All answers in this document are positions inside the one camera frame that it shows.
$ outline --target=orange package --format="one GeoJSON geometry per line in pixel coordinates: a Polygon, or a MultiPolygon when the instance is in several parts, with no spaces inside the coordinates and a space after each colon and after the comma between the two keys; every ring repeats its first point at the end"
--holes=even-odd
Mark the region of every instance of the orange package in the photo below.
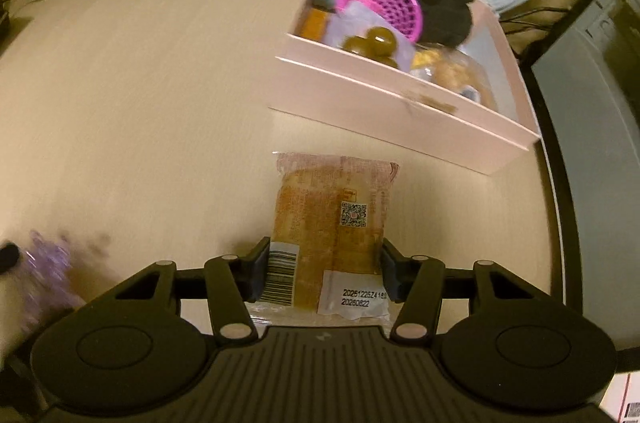
{"type": "Polygon", "coordinates": [[[337,297],[331,302],[342,301],[342,306],[320,306],[329,309],[327,313],[349,319],[379,316],[382,311],[378,301],[382,300],[388,313],[377,250],[398,165],[345,156],[284,153],[278,155],[277,167],[282,186],[276,201],[270,269],[262,299],[322,312],[321,294],[329,299],[329,290],[335,290],[337,297]],[[355,293],[363,288],[369,290],[363,292],[366,300],[340,297],[343,291],[355,293]]]}

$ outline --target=pink box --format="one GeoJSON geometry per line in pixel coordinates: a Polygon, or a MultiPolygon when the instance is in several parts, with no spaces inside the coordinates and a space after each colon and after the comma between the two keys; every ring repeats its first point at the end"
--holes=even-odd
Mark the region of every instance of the pink box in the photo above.
{"type": "Polygon", "coordinates": [[[395,143],[483,174],[503,167],[540,137],[538,123],[497,17],[471,4],[473,28],[459,48],[481,64],[497,104],[464,96],[297,35],[303,0],[277,57],[269,106],[395,143]]]}

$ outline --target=wooden table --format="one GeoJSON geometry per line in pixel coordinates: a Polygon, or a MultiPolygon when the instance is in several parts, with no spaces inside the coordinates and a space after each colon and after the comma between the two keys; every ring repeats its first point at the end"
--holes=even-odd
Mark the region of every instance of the wooden table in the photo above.
{"type": "MultiPolygon", "coordinates": [[[[274,151],[344,154],[400,164],[385,234],[405,254],[492,259],[548,291],[556,236],[535,151],[486,177],[263,105],[298,1],[14,2],[22,30],[0,55],[1,237],[64,235],[91,299],[156,260],[200,267],[269,235],[274,151]]],[[[185,317],[206,327],[201,308],[185,317]]],[[[447,301],[441,329],[464,315],[447,301]]],[[[0,312],[0,327],[1,349],[15,313],[0,312]]]]}

